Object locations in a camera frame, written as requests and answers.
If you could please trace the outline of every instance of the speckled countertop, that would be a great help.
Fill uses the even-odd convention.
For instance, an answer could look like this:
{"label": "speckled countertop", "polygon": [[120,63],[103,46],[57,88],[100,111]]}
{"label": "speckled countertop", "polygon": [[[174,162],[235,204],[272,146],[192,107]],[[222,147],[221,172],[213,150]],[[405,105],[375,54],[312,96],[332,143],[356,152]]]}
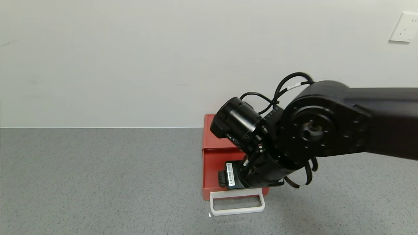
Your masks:
{"label": "speckled countertop", "polygon": [[311,185],[270,189],[264,212],[209,217],[201,136],[1,129],[0,234],[418,235],[418,161],[373,154],[320,158]]}

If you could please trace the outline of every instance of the barcode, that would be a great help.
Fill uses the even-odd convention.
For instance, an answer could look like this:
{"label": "barcode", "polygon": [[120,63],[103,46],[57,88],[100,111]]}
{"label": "barcode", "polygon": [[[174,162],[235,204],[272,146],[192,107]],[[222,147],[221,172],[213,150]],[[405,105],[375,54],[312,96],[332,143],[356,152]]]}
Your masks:
{"label": "barcode", "polygon": [[227,163],[227,174],[229,186],[235,186],[234,171],[232,170],[232,163]]}

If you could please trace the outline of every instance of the electrical socket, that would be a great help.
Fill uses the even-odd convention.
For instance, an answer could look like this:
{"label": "electrical socket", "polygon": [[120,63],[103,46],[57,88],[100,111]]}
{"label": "electrical socket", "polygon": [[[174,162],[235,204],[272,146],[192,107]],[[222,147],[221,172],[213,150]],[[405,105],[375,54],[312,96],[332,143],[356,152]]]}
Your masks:
{"label": "electrical socket", "polygon": [[411,42],[418,31],[418,14],[402,13],[390,41]]}

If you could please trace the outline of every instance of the black device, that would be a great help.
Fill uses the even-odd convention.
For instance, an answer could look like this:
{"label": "black device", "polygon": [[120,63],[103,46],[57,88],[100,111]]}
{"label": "black device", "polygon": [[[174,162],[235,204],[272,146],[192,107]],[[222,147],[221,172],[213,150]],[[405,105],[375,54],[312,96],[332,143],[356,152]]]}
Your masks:
{"label": "black device", "polygon": [[[307,81],[282,90],[298,76]],[[305,84],[285,109],[278,106],[282,94]],[[248,95],[262,97],[269,106],[257,113],[242,100]],[[418,160],[418,88],[349,88],[335,81],[313,82],[298,72],[283,79],[272,100],[248,92],[227,101],[211,131],[245,153],[243,160],[225,163],[220,186],[280,186],[284,179],[299,188],[287,176],[305,167],[308,185],[318,169],[316,157],[369,152]]]}

